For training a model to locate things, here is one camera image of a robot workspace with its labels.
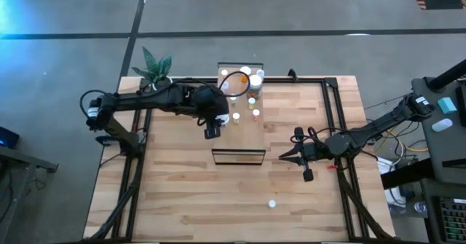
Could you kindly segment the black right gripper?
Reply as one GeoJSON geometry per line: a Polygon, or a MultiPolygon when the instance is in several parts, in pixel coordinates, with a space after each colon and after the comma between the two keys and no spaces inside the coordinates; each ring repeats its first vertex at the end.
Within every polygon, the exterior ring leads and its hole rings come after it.
{"type": "Polygon", "coordinates": [[[280,160],[293,162],[298,166],[302,166],[305,162],[316,162],[319,160],[328,159],[329,150],[324,143],[303,143],[295,144],[293,148],[280,155],[280,160]],[[300,157],[289,157],[300,152],[300,157]]]}

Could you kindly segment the large gummy supplement bottle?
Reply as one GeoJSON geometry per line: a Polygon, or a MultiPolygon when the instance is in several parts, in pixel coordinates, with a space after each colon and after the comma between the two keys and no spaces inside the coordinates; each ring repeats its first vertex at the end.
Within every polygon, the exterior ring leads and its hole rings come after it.
{"type": "Polygon", "coordinates": [[[249,77],[249,82],[250,85],[247,91],[247,95],[249,98],[255,98],[258,100],[261,97],[263,80],[259,75],[254,74],[249,77]]]}

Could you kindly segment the green plant in white pot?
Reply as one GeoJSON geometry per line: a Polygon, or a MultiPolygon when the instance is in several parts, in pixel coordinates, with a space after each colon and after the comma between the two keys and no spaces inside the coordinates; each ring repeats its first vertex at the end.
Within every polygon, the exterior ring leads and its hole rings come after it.
{"type": "Polygon", "coordinates": [[[143,83],[153,91],[172,84],[173,80],[169,76],[173,62],[172,56],[157,60],[147,48],[142,47],[142,50],[146,67],[143,69],[132,67],[132,70],[144,78],[143,83]]]}

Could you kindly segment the white power strip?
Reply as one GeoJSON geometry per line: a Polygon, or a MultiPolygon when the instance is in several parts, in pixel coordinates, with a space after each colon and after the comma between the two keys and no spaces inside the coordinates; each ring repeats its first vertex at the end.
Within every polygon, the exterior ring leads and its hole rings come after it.
{"type": "Polygon", "coordinates": [[[381,175],[395,170],[395,163],[382,157],[377,159],[377,166],[381,175]]]}

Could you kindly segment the grey side desk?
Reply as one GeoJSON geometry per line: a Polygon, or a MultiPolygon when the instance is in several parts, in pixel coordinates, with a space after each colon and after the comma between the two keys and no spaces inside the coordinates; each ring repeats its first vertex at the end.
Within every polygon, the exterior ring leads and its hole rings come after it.
{"type": "Polygon", "coordinates": [[[416,94],[424,96],[435,107],[431,117],[422,121],[435,178],[444,183],[466,184],[466,164],[458,168],[443,166],[446,161],[466,159],[466,126],[461,122],[461,113],[466,112],[466,101],[459,102],[456,93],[462,83],[452,82],[441,93],[430,90],[424,79],[413,79],[411,85],[416,94]],[[442,98],[450,98],[457,110],[445,114],[438,104],[442,98]],[[432,126],[443,119],[450,119],[452,126],[435,132],[432,126]]]}

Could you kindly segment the white oblong object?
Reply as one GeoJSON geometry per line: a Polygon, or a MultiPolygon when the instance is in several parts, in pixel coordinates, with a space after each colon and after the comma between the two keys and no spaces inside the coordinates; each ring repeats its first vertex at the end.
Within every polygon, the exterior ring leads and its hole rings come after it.
{"type": "Polygon", "coordinates": [[[453,122],[449,118],[445,118],[432,124],[432,130],[439,133],[450,128],[452,125],[453,122]]]}

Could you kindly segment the teal box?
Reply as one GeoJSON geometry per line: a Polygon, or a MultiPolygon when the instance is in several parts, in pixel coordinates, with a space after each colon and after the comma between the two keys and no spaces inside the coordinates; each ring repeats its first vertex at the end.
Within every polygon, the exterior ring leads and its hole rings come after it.
{"type": "Polygon", "coordinates": [[[441,98],[438,100],[438,105],[444,114],[450,114],[457,111],[453,100],[450,97],[441,98]]]}

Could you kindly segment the backlit keyboard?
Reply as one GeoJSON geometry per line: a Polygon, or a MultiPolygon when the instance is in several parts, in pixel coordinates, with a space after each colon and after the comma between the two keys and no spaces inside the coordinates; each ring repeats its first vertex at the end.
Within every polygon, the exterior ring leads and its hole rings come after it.
{"type": "Polygon", "coordinates": [[[439,205],[443,239],[466,244],[466,199],[441,197],[439,205]]]}

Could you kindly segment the grey metal side table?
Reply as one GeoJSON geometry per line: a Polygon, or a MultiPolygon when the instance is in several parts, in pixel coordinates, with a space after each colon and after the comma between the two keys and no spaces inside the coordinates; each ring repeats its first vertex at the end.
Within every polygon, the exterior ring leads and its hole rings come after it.
{"type": "Polygon", "coordinates": [[[37,168],[55,173],[58,164],[0,146],[0,244],[4,242],[15,213],[28,195],[37,168]]]}

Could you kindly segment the black device with blue light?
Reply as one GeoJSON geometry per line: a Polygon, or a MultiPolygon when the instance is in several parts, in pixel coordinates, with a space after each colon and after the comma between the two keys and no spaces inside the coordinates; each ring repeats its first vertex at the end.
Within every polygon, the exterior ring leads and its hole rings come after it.
{"type": "Polygon", "coordinates": [[[0,127],[0,146],[15,149],[20,136],[4,127],[0,127]]]}

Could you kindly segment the wooden shelf, black metal frame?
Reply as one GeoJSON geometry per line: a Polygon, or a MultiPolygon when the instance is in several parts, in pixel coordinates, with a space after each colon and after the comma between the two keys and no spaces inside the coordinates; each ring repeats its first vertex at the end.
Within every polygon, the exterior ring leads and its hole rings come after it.
{"type": "Polygon", "coordinates": [[[250,85],[240,81],[240,68],[249,66],[251,75],[256,74],[258,69],[263,69],[261,64],[241,64],[241,63],[219,63],[218,64],[218,86],[221,88],[223,82],[229,83],[226,93],[229,104],[229,123],[226,127],[221,127],[221,137],[214,140],[211,150],[213,161],[217,165],[261,165],[266,154],[264,142],[264,105],[263,87],[261,97],[256,100],[255,108],[260,111],[257,121],[253,121],[253,110],[248,108],[247,91],[250,85]],[[226,69],[229,73],[222,76],[221,71],[226,69]],[[237,97],[236,106],[230,106],[229,97],[235,94],[237,97]],[[240,122],[236,125],[233,122],[232,114],[240,114],[240,122]]]}

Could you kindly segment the black aluminium table frame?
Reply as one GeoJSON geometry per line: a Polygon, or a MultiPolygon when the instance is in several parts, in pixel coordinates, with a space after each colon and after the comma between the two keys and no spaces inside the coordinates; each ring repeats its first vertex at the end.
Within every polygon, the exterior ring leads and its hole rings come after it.
{"type": "Polygon", "coordinates": [[[150,243],[347,240],[336,171],[327,169],[332,162],[314,163],[315,178],[305,182],[302,169],[279,156],[297,126],[325,138],[331,125],[365,124],[355,78],[272,77],[263,102],[261,165],[217,165],[213,142],[194,119],[152,111],[138,199],[108,236],[150,243]]]}

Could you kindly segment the black round post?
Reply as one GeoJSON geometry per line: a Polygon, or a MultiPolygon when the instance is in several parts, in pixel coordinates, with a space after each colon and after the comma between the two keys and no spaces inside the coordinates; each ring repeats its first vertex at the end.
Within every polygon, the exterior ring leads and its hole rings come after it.
{"type": "Polygon", "coordinates": [[[459,62],[449,70],[445,71],[441,75],[427,81],[427,86],[432,91],[439,91],[446,87],[451,82],[455,81],[456,79],[460,78],[461,76],[466,74],[466,59],[459,62]]]}

